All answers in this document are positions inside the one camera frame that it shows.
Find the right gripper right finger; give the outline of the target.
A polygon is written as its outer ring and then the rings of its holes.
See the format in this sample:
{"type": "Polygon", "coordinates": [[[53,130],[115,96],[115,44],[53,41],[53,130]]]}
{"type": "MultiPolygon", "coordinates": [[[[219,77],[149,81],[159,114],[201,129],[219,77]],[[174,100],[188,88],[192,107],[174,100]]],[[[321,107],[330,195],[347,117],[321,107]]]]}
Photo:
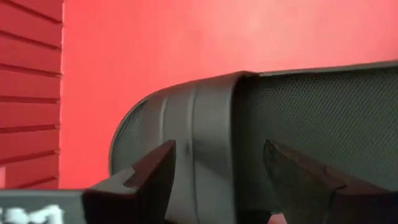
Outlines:
{"type": "Polygon", "coordinates": [[[398,191],[327,166],[275,141],[264,163],[288,224],[398,224],[398,191]]]}

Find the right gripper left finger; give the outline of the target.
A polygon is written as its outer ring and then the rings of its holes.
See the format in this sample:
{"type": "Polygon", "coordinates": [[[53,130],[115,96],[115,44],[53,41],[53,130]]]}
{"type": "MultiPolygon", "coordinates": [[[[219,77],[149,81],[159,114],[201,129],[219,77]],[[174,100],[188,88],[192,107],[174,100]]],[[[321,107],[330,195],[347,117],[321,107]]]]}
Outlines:
{"type": "Polygon", "coordinates": [[[175,177],[176,142],[168,140],[133,165],[85,190],[87,224],[164,224],[175,177]]]}

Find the black rubber slide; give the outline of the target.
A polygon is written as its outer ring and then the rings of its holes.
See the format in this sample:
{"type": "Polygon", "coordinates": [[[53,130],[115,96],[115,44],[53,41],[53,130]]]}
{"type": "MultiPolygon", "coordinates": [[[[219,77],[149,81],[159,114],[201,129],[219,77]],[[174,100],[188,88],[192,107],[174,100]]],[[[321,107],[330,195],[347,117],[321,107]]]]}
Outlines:
{"type": "Polygon", "coordinates": [[[255,224],[280,212],[264,168],[267,140],[398,190],[398,61],[243,71],[164,88],[121,121],[110,173],[169,139],[176,167],[166,217],[177,224],[255,224]]]}

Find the red plastic bin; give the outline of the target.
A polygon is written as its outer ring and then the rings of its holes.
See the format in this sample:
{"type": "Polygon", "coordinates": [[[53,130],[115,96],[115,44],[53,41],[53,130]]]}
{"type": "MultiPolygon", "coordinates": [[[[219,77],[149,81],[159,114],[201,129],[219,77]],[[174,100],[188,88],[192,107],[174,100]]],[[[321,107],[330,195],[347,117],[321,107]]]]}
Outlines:
{"type": "Polygon", "coordinates": [[[398,61],[398,0],[0,0],[0,224],[87,224],[134,105],[236,72],[398,61]]]}

